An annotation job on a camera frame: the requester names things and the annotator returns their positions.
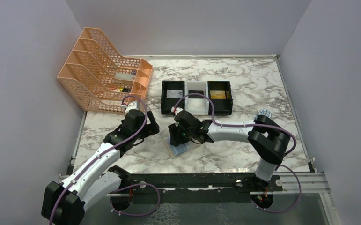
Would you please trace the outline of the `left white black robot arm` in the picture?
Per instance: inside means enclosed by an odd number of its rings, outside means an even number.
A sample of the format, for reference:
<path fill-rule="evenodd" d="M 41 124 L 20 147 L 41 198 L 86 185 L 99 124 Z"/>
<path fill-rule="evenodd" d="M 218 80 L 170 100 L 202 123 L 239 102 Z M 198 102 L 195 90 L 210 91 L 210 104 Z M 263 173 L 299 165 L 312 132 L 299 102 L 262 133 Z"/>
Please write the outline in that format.
<path fill-rule="evenodd" d="M 159 133 L 151 111 L 129 110 L 121 125 L 107 134 L 93 156 L 61 182 L 50 182 L 44 191 L 41 215 L 49 224 L 78 225 L 85 213 L 111 191 L 128 189 L 127 172 L 108 171 L 137 140 Z"/>

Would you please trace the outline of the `black left tray bin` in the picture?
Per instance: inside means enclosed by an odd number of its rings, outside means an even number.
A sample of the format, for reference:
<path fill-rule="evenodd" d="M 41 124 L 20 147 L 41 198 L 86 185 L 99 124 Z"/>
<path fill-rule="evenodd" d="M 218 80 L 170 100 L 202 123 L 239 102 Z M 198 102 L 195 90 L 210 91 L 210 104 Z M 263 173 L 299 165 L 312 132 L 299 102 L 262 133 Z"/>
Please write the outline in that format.
<path fill-rule="evenodd" d="M 161 115 L 170 115 L 171 108 L 184 96 L 185 81 L 162 81 Z"/>

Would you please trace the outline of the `black right tray bin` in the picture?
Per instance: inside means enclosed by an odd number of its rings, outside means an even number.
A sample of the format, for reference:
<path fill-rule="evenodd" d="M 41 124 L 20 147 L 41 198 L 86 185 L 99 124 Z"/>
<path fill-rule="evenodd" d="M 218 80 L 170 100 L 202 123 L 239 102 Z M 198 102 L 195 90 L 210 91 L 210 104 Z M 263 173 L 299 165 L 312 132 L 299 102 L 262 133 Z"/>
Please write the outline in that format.
<path fill-rule="evenodd" d="M 214 115 L 228 116 L 233 111 L 230 81 L 208 81 L 208 97 L 214 106 Z"/>

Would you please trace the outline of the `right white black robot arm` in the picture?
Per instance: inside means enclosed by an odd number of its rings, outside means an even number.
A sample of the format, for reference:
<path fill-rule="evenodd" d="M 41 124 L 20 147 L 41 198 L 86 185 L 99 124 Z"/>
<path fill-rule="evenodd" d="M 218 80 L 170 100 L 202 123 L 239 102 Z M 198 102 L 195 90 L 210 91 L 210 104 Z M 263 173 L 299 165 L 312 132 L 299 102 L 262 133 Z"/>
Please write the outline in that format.
<path fill-rule="evenodd" d="M 177 108 L 174 123 L 168 126 L 168 148 L 174 156 L 191 147 L 189 143 L 204 144 L 219 141 L 249 143 L 260 156 L 252 185 L 263 191 L 271 184 L 275 169 L 282 163 L 293 136 L 265 115 L 253 122 L 224 123 L 214 119 L 200 121 L 190 112 Z"/>

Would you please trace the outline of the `black tray bin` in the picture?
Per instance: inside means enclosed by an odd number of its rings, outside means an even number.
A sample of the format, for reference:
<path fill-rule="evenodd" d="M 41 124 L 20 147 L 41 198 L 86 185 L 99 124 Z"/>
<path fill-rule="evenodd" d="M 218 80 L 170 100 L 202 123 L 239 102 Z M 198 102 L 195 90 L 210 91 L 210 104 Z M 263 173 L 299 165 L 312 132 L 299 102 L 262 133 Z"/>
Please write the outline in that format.
<path fill-rule="evenodd" d="M 228 116 L 233 111 L 230 81 L 208 81 L 208 97 L 214 106 L 214 115 Z"/>
<path fill-rule="evenodd" d="M 170 115 L 171 108 L 184 96 L 185 81 L 162 81 L 161 115 Z"/>

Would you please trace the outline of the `blue white round tin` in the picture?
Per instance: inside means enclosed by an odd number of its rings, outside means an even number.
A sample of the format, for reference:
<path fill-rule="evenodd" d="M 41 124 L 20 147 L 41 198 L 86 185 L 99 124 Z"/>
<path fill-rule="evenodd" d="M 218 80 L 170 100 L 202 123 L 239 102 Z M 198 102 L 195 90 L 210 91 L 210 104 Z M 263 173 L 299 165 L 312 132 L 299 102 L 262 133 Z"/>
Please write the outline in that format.
<path fill-rule="evenodd" d="M 264 115 L 264 116 L 270 118 L 272 116 L 272 112 L 267 108 L 262 108 L 259 110 L 258 115 Z"/>

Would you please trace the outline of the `black card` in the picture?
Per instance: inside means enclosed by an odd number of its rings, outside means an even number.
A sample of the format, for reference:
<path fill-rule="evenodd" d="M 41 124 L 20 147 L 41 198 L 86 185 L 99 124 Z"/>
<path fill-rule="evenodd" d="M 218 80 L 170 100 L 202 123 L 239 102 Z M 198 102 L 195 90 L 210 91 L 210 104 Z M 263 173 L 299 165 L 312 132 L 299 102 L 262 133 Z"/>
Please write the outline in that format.
<path fill-rule="evenodd" d="M 189 90 L 188 94 L 189 94 L 188 98 L 201 98 L 201 99 L 203 99 L 205 95 L 203 90 Z"/>

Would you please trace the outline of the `peach plastic file organizer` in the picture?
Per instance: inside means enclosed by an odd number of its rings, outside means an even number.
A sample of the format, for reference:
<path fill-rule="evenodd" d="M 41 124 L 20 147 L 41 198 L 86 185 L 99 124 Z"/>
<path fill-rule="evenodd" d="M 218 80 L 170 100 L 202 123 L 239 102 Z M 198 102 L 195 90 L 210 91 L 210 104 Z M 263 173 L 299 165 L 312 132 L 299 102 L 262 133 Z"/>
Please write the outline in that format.
<path fill-rule="evenodd" d="M 57 78 L 84 111 L 123 114 L 124 97 L 126 104 L 146 99 L 153 70 L 121 55 L 101 29 L 85 27 Z"/>

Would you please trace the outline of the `gold card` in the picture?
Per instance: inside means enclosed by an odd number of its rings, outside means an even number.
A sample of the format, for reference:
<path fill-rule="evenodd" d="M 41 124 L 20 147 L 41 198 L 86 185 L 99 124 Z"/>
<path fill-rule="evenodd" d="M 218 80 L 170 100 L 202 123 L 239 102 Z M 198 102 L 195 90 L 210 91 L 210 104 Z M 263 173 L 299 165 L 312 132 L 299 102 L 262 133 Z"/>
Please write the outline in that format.
<path fill-rule="evenodd" d="M 227 92 L 224 90 L 211 90 L 210 91 L 210 98 L 211 99 L 226 99 Z"/>

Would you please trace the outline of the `white middle tray bin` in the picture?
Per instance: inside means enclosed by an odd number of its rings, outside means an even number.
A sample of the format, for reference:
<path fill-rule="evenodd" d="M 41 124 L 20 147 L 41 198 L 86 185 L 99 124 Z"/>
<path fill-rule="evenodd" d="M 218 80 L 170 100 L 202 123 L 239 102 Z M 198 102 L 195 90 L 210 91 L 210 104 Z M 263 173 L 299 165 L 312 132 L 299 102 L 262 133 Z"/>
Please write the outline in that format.
<path fill-rule="evenodd" d="M 208 96 L 207 81 L 186 81 L 185 94 L 198 93 Z M 209 102 L 199 95 L 190 95 L 185 98 L 185 110 L 193 115 L 208 115 Z"/>

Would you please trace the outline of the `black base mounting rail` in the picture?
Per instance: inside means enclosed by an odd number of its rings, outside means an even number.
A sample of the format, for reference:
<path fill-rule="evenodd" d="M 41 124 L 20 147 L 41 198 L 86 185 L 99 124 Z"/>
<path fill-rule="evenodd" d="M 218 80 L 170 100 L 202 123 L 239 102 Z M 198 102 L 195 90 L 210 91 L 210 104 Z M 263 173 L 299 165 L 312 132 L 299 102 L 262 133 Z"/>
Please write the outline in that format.
<path fill-rule="evenodd" d="M 160 203 L 250 203 L 251 196 L 280 192 L 276 182 L 258 181 L 252 172 L 230 173 L 133 173 L 125 177 L 121 188 L 135 186 L 109 193 L 115 206 Z"/>

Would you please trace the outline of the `items in organizer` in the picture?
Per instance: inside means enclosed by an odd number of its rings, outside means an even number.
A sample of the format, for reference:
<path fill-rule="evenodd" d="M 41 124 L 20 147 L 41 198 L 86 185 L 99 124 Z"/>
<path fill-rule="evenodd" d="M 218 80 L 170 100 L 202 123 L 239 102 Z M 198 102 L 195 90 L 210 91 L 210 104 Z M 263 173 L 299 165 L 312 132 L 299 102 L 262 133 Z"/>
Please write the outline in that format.
<path fill-rule="evenodd" d="M 137 70 L 134 68 L 115 66 L 108 66 L 100 72 L 101 83 L 109 90 L 108 94 L 102 94 L 102 101 L 108 105 L 119 105 L 120 103 L 117 102 L 123 98 L 122 93 L 131 92 L 136 73 Z"/>

